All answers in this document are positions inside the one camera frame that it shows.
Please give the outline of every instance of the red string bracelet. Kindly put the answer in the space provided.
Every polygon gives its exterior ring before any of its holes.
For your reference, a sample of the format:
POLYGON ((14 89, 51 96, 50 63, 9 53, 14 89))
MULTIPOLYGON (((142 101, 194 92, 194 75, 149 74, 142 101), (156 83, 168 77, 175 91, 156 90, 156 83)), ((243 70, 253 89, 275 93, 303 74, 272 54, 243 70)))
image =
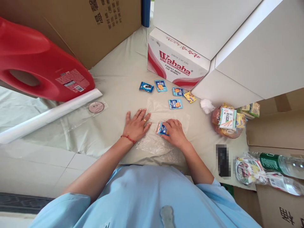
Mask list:
POLYGON ((121 137, 125 137, 125 138, 127 138, 127 139, 128 139, 128 140, 130 140, 130 141, 131 141, 133 144, 135 144, 135 143, 136 143, 136 141, 134 141, 133 139, 130 139, 128 135, 127 135, 127 136, 122 135, 121 137))

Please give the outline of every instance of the white roll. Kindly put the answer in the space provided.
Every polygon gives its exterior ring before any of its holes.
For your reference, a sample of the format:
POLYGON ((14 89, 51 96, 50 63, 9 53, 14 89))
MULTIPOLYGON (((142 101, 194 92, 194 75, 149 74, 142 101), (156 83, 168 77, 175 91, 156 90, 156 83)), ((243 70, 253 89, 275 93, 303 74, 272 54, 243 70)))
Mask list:
POLYGON ((7 144, 22 138, 100 96, 102 96, 102 93, 98 89, 93 89, 79 97, 24 121, 23 123, 0 133, 0 144, 7 144))

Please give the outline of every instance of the light blue shirt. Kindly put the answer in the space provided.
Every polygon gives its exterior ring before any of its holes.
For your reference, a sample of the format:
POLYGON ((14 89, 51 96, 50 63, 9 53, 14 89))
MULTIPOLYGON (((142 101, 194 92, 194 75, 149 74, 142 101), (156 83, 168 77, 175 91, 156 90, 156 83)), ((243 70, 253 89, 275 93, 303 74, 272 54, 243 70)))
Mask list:
POLYGON ((260 227, 216 180, 194 185, 174 167, 131 165, 114 171, 93 204, 89 196, 64 194, 30 228, 164 227, 160 212, 166 205, 175 228, 260 227))

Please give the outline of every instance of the shirt sleeve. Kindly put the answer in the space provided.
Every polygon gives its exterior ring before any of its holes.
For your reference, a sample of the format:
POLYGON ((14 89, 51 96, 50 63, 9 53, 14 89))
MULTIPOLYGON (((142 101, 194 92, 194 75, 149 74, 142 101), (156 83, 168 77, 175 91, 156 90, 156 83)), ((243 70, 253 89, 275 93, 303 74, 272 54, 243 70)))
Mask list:
POLYGON ((74 227, 90 206, 90 197, 66 193, 47 204, 29 228, 74 227))
POLYGON ((214 179, 212 184, 196 185, 218 208, 236 225, 236 227, 261 228, 260 225, 244 211, 232 195, 214 179))

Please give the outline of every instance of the wahaha logo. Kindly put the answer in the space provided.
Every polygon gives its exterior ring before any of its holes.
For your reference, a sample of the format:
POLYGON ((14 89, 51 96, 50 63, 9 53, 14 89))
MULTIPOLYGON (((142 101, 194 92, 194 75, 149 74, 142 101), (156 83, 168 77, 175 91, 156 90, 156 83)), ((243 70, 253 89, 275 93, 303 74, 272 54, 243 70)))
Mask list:
POLYGON ((172 66, 173 68, 179 70, 180 72, 184 73, 187 76, 190 75, 190 71, 189 70, 187 70, 184 66, 178 65, 174 60, 172 61, 171 59, 169 59, 168 55, 166 55, 162 51, 159 51, 159 54, 161 56, 161 61, 163 61, 164 63, 169 64, 170 66, 172 66))

